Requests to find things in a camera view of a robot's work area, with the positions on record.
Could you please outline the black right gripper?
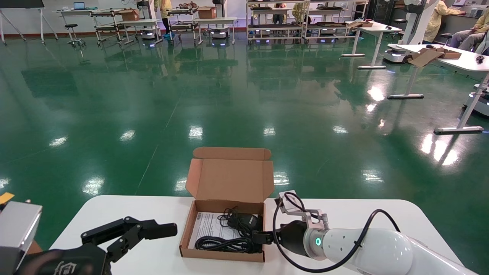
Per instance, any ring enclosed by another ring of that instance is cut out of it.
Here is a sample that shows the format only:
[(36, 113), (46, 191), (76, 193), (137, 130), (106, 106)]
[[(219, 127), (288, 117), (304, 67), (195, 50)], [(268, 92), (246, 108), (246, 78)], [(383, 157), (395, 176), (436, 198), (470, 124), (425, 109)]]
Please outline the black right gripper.
[(253, 231), (252, 242), (257, 245), (276, 244), (283, 257), (287, 257), (283, 249), (287, 249), (293, 254), (309, 257), (304, 247), (304, 235), (308, 229), (307, 223), (299, 220), (290, 223), (282, 223), (274, 231)]

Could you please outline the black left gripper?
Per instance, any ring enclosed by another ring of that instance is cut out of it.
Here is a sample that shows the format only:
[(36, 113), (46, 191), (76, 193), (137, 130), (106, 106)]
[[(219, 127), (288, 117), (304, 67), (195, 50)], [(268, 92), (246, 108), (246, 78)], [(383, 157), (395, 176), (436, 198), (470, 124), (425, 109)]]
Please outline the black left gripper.
[[(117, 262), (143, 239), (176, 236), (176, 223), (157, 223), (125, 217), (81, 234), (81, 245), (51, 249), (23, 258), (16, 275), (111, 275), (110, 262)], [(96, 245), (118, 238), (106, 252)]]

